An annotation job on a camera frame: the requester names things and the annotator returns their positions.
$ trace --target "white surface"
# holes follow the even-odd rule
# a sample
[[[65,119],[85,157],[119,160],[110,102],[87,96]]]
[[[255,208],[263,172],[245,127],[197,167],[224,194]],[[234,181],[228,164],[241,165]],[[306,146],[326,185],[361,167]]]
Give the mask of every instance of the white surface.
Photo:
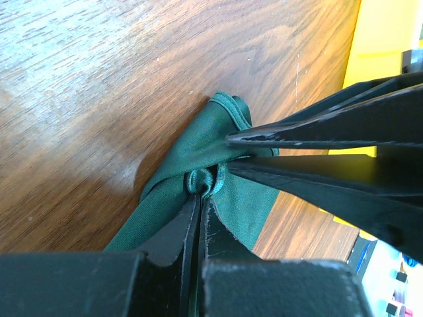
[[[363,276],[363,288],[374,316],[387,316],[386,307],[394,293],[397,272],[401,266],[400,252],[378,240]]]
[[[423,316],[423,266],[406,267],[408,275],[405,306],[412,310],[413,317]]]

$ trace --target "black plastic part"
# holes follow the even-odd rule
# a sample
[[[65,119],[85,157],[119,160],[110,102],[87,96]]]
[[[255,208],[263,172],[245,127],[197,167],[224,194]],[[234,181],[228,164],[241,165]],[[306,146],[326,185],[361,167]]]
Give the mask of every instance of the black plastic part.
[[[372,316],[341,262],[208,260],[203,278],[209,317]]]
[[[226,140],[238,147],[423,147],[422,83],[423,72],[359,83],[282,121],[232,133]],[[364,91],[352,96],[356,90]]]
[[[423,179],[403,166],[365,155],[323,155],[244,158],[228,167],[232,174],[319,206],[423,262]]]
[[[394,304],[388,303],[386,307],[386,312],[392,316],[395,316],[397,314],[398,307],[396,307]]]
[[[348,256],[348,265],[356,272],[359,281],[363,280],[364,273],[369,265],[377,241],[369,241],[360,236]]]
[[[247,249],[220,221],[215,201],[205,204],[204,259],[256,260],[258,256]]]
[[[131,316],[145,293],[135,280],[141,252],[3,254],[2,316]]]
[[[407,281],[408,275],[404,272],[397,272],[396,280],[405,283]]]
[[[137,280],[136,290],[144,294],[140,314],[188,316],[193,265],[197,265],[192,258],[198,248],[200,202],[199,195],[188,197],[178,215],[139,247],[148,259]]]

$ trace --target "green fabric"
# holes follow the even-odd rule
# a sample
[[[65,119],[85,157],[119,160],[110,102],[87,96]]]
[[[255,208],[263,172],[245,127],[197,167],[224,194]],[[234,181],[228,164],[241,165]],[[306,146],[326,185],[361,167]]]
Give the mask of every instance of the green fabric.
[[[219,216],[249,249],[254,246],[278,191],[234,176],[226,162],[245,156],[269,157],[275,149],[238,149],[228,133],[251,127],[248,106],[218,92],[178,138],[143,189],[139,205],[106,250],[131,250],[172,220],[189,194],[213,197]]]

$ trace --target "wooden surface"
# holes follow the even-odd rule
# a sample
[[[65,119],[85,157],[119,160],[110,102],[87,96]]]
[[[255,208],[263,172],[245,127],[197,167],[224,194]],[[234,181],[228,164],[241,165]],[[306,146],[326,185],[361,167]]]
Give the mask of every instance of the wooden surface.
[[[359,1],[0,1],[0,251],[101,250],[217,90],[255,125],[342,86]],[[344,259],[282,194],[256,251]]]

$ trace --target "yellow object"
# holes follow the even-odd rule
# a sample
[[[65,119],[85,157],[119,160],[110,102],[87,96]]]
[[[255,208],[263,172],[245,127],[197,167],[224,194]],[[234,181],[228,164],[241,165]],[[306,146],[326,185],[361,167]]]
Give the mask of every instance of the yellow object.
[[[399,75],[403,51],[419,46],[422,23],[423,0],[362,0],[343,88],[361,81]],[[375,157],[376,147],[330,150],[329,154]],[[350,225],[338,217],[334,217],[334,221]],[[360,236],[375,240],[363,230]]]

